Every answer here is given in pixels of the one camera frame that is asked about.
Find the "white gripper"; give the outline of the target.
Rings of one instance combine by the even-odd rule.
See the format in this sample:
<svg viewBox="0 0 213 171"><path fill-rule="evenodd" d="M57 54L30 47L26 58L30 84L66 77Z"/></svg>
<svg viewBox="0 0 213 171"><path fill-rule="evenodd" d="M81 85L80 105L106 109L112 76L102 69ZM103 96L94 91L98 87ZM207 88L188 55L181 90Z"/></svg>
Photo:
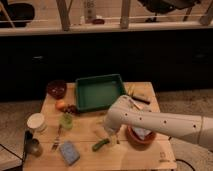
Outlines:
<svg viewBox="0 0 213 171"><path fill-rule="evenodd" d="M109 135L115 135L119 132L121 124L106 117L104 119L104 129Z"/></svg>

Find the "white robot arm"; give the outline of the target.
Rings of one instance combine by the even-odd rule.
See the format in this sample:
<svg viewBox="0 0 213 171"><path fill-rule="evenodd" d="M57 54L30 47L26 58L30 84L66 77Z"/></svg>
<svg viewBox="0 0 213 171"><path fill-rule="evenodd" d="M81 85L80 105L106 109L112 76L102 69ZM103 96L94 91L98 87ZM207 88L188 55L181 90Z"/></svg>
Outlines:
<svg viewBox="0 0 213 171"><path fill-rule="evenodd" d="M131 97L122 95L110 106L103 121L103 127L109 135L118 133L122 125L129 125L213 151L213 117L143 112L133 109L133 104Z"/></svg>

